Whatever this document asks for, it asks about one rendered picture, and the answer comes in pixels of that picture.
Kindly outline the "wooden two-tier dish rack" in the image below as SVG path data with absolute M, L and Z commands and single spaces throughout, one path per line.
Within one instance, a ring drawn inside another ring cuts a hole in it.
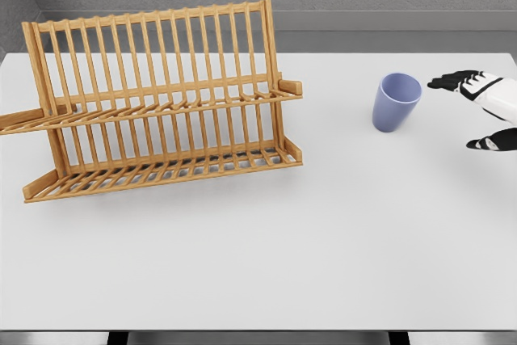
M 271 0 L 22 25 L 39 106 L 0 136 L 44 132 L 51 171 L 28 203 L 302 163 L 282 104 Z

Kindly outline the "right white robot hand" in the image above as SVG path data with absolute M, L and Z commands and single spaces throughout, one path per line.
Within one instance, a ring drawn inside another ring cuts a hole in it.
M 468 69 L 433 78 L 427 86 L 431 89 L 459 92 L 490 115 L 514 125 L 513 128 L 471 140 L 467 143 L 467 148 L 490 151 L 517 150 L 517 80 Z

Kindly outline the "lavender blue plastic cup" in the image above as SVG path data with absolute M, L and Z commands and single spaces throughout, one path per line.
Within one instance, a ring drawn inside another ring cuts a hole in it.
M 408 74 L 387 74 L 380 81 L 372 123 L 380 131 L 395 131 L 421 99 L 420 83 Z

